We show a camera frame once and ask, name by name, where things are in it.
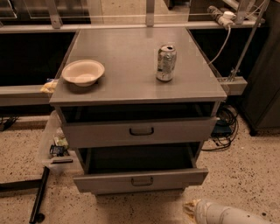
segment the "drawer front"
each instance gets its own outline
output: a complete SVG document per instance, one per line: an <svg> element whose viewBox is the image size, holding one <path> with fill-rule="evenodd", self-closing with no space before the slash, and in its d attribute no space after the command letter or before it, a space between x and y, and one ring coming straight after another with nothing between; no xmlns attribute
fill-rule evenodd
<svg viewBox="0 0 280 224"><path fill-rule="evenodd" d="M93 194L132 193L185 189L199 186L208 174L208 169L184 169L172 171L146 171L117 174L93 174L74 177L81 193Z"/></svg>
<svg viewBox="0 0 280 224"><path fill-rule="evenodd" d="M66 123L62 126L73 148L116 145L200 142L207 140L216 118L171 122Z"/></svg>

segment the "black metal leg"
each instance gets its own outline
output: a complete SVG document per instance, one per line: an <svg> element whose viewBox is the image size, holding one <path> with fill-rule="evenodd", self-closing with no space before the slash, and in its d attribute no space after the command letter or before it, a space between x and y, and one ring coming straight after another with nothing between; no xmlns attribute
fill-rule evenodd
<svg viewBox="0 0 280 224"><path fill-rule="evenodd" d="M45 218L45 216L42 213L39 213L39 209L44 196L44 191L46 189L46 182L49 176L49 172L50 170L47 167L45 167L42 175L41 183L38 188L37 196L34 202L33 210L31 213L31 218L29 221L30 224L36 223L36 221L42 222Z"/></svg>

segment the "gray tabletop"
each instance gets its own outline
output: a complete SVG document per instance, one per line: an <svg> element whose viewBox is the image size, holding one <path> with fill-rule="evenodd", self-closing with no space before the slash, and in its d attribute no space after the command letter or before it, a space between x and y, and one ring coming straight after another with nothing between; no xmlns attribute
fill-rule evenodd
<svg viewBox="0 0 280 224"><path fill-rule="evenodd" d="M174 78L156 79L158 49L177 50ZM227 95L185 28L82 30L67 64L91 59L105 74L91 87L76 87L60 77L53 106L153 102L216 102Z"/></svg>

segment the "black metal bar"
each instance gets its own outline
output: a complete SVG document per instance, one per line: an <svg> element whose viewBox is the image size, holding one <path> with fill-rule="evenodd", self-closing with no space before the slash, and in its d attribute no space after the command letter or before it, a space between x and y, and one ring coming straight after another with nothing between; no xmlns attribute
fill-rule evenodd
<svg viewBox="0 0 280 224"><path fill-rule="evenodd" d="M39 188L41 179L11 182L0 184L0 193Z"/></svg>
<svg viewBox="0 0 280 224"><path fill-rule="evenodd" d="M39 209L40 209L41 202L42 202L42 199L43 199L43 196L44 196L44 191L45 191L45 188L46 188L46 182L47 182L47 179L48 179L48 176L49 176L49 172L50 172L50 170L47 167L45 167L43 175L42 175L41 183L40 183L40 186L38 188L37 195L36 195L36 199L35 199L35 202L34 202L33 210L32 210L32 213L31 213L31 218L29 220L30 224L36 223L36 218L38 217L38 214L39 214Z"/></svg>

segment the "can top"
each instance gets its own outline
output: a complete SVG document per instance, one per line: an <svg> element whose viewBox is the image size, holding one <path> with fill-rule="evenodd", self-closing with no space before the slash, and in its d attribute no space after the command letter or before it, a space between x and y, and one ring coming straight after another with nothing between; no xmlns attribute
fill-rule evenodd
<svg viewBox="0 0 280 224"><path fill-rule="evenodd" d="M175 46L173 46L173 45L163 45L160 49L164 52L173 52L173 51L175 51Z"/></svg>

